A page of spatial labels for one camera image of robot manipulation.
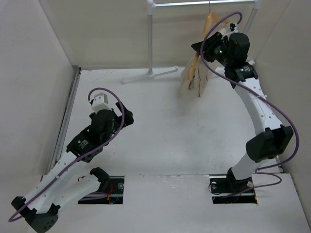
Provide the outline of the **wooden clothes hanger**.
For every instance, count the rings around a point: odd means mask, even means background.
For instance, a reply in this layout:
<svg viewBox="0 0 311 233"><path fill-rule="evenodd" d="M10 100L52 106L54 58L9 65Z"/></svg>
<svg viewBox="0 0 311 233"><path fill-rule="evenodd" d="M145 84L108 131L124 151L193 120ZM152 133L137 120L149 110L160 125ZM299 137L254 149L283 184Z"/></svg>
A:
<svg viewBox="0 0 311 233"><path fill-rule="evenodd" d="M208 31L211 28L212 24L216 24L217 22L219 22L218 16L216 13L212 12L211 9L209 8L209 14L205 20L205 24L204 24L204 29L203 29L203 34L202 34L202 39L205 38L205 36L207 35ZM192 90L193 89L193 79L194 79L194 73L196 70L196 65L197 62L199 60L199 53L196 52L194 58L192 59L191 63L190 63L190 69L188 71L187 74L187 79L186 79L186 83L188 83L188 90Z"/></svg>

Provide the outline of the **beige trousers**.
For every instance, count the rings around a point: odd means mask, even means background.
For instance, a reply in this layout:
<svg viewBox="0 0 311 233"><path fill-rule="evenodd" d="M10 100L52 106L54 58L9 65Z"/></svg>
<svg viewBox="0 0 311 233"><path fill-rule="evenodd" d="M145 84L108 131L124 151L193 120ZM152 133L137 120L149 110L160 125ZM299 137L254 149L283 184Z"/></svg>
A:
<svg viewBox="0 0 311 233"><path fill-rule="evenodd" d="M201 56L194 56L181 72L181 94L187 97L203 96L211 71L206 67Z"/></svg>

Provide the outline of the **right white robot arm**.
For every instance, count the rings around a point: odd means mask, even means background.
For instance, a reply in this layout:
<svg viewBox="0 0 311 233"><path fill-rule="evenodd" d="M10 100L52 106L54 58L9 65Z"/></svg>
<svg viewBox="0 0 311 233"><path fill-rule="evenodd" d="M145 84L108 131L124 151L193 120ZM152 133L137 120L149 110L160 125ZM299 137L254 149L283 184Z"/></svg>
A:
<svg viewBox="0 0 311 233"><path fill-rule="evenodd" d="M259 76L252 64L247 62L249 38L243 33L222 35L216 32L205 42L191 46L202 52L207 62L217 61L225 68L225 77L243 101L254 126L255 137L246 145L246 153L231 167L225 179L214 181L217 194L247 192L252 174L267 160L282 154L294 131L284 126L276 117L263 94Z"/></svg>

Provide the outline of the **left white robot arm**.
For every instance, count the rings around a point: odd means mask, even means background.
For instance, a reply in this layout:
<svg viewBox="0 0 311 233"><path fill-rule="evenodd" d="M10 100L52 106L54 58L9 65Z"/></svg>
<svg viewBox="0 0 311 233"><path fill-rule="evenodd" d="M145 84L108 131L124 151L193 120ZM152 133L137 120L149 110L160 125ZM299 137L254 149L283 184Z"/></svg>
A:
<svg viewBox="0 0 311 233"><path fill-rule="evenodd" d="M112 138L123 128L134 123L133 113L116 103L118 116L105 103L93 104L91 124L77 134L52 170L25 196L17 196L11 205L36 233L49 231L65 207L90 200L91 193L104 194L110 185L110 176L100 167L71 187L67 183L91 160L102 152Z"/></svg>

